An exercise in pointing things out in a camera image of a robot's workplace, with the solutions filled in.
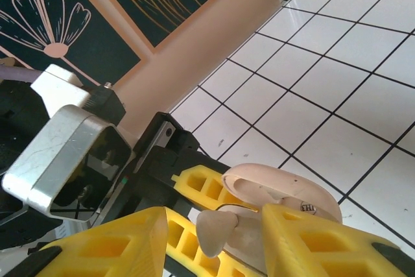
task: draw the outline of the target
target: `white flower outline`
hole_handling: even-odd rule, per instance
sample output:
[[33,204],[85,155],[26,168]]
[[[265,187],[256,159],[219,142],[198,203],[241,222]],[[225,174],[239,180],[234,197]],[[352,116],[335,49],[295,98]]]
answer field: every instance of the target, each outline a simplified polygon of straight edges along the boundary
[[[77,2],[66,21],[65,0],[11,0],[11,2],[22,23],[0,10],[0,35],[52,58],[60,58],[92,83],[99,85],[96,80],[65,57],[70,46],[82,34],[91,19],[91,12],[88,9]],[[18,32],[19,36],[14,32],[17,28],[23,30]]]

